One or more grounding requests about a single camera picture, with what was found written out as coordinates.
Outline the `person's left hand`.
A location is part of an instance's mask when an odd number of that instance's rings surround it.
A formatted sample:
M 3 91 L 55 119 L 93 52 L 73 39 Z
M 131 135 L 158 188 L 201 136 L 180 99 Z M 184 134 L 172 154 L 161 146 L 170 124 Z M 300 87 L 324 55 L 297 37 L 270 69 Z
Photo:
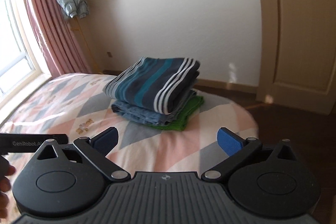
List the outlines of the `person's left hand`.
M 9 198 L 7 192 L 11 189 L 11 182 L 8 179 L 9 176 L 15 174 L 15 167 L 9 165 L 5 176 L 1 179 L 1 196 L 0 196 L 0 218 L 5 219 L 7 217 L 7 206 L 9 204 Z

